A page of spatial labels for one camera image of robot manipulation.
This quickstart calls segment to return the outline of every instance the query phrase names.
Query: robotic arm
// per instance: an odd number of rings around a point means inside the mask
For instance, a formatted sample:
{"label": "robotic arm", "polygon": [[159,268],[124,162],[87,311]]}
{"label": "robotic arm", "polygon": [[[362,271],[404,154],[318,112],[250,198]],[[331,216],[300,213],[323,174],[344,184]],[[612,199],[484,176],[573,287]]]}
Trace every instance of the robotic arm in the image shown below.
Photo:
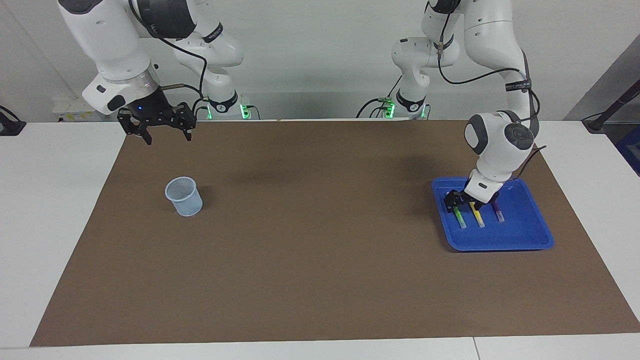
{"label": "robotic arm", "polygon": [[[474,201],[478,207],[495,200],[504,183],[531,153],[540,129],[537,116],[540,102],[531,90],[527,57],[513,33],[511,0],[428,3],[422,22],[426,37],[402,39],[393,49],[393,61],[404,75],[396,93],[397,113],[418,117],[429,86],[423,68],[439,68],[445,77],[442,68],[458,59],[460,45],[447,25],[455,24],[461,16],[465,21],[467,54],[474,62],[492,69],[489,74],[502,75],[509,110],[480,113],[469,120],[465,139],[479,159],[465,189],[453,191],[445,199],[449,211],[466,202]],[[459,83],[446,80],[460,85],[476,79]]]}
{"label": "robotic arm", "polygon": [[[83,97],[99,112],[119,110],[118,120],[129,135],[139,135],[151,144],[149,126],[167,125],[182,130],[187,140],[196,127],[193,110],[185,102],[169,104],[140,37],[149,34],[165,41],[183,39],[184,46],[199,57],[175,50],[178,60],[198,74],[204,69],[205,83],[199,89],[218,113],[234,115],[238,103],[230,77],[222,67],[239,65],[243,52],[235,39],[223,33],[207,0],[58,0],[67,26],[95,62],[98,75],[83,91]],[[140,23],[147,31],[136,29]]]}

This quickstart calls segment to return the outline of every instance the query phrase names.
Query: table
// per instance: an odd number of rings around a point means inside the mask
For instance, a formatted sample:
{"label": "table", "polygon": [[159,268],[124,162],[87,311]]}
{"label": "table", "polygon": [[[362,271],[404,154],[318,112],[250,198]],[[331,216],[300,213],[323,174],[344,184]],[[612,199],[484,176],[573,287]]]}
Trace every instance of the table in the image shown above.
{"label": "table", "polygon": [[[30,124],[0,141],[0,359],[635,359],[640,353],[640,334],[26,348],[123,140],[117,123],[62,123]],[[578,122],[542,123],[537,143],[549,146],[542,152],[549,167],[640,317],[640,241],[634,241],[640,178],[604,135]]]}

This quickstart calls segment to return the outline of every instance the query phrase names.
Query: yellow marker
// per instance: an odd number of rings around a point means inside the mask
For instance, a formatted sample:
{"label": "yellow marker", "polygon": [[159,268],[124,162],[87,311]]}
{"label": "yellow marker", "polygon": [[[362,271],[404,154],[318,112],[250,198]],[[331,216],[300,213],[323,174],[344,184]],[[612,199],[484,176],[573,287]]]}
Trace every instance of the yellow marker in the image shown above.
{"label": "yellow marker", "polygon": [[480,211],[476,210],[475,202],[469,202],[469,205],[471,205],[471,211],[473,211],[474,215],[476,216],[476,220],[478,221],[478,225],[480,227],[484,227],[484,220],[482,220],[482,215],[480,215]]}

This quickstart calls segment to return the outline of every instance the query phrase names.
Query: blue object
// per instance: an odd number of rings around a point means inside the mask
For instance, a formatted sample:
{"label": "blue object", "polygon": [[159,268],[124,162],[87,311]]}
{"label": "blue object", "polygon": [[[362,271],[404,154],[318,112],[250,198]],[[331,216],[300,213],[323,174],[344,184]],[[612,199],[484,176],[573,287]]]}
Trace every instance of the blue object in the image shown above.
{"label": "blue object", "polygon": [[508,181],[500,190],[498,203],[505,222],[500,223],[491,206],[480,214],[486,224],[480,228],[471,207],[459,207],[467,228],[462,229],[456,216],[448,213],[444,197],[451,190],[462,190],[466,177],[439,177],[431,183],[449,244],[458,251],[545,250],[554,246],[554,238],[524,181]]}
{"label": "blue object", "polygon": [[616,144],[627,163],[640,174],[640,126]]}

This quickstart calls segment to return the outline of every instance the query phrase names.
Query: black pole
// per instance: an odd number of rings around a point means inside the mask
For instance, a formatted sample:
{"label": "black pole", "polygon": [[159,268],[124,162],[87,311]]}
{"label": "black pole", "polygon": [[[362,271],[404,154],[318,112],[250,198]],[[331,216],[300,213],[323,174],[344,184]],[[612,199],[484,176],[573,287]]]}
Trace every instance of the black pole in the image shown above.
{"label": "black pole", "polygon": [[611,118],[613,114],[620,110],[621,107],[626,105],[626,103],[633,100],[638,95],[638,93],[640,93],[640,79],[636,81],[636,83],[633,84],[633,86],[631,86],[629,90],[624,93],[624,95],[622,95],[616,102],[614,102],[613,105],[611,105],[607,109],[607,111],[600,115],[600,117],[593,121],[584,120],[582,123],[584,124],[584,126],[586,126],[587,130],[589,130],[590,133],[600,132],[604,123],[609,120],[609,118]]}
{"label": "black pole", "polygon": [[17,136],[27,123],[24,121],[11,121],[5,114],[0,112],[0,124],[3,127],[2,131],[0,131],[0,136]]}

